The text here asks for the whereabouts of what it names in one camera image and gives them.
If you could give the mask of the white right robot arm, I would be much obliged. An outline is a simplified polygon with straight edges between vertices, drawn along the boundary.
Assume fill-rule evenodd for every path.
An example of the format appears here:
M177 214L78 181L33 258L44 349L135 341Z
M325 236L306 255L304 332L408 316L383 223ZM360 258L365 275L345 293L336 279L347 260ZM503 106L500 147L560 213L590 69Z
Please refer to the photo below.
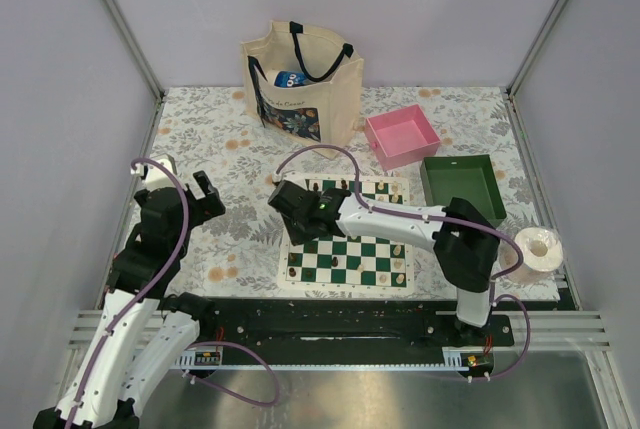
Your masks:
M475 345L490 334L490 276L500 241L468 201L453 198L445 206L402 206L348 189L319 192L283 180L268 205L280 214L295 244L324 236L368 236L434 253L445 279L456 288L457 337Z

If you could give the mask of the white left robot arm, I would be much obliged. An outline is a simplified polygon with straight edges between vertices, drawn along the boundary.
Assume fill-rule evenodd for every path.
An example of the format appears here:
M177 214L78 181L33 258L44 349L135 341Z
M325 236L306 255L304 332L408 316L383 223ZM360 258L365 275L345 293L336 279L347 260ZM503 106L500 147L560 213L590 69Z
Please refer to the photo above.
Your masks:
M165 293L181 269L193 229L225 212L203 171L196 198L179 179L172 156L137 158L140 220L112 261L98 327L69 388L40 411L36 428L136 428L151 394L188 344L216 335L212 303Z

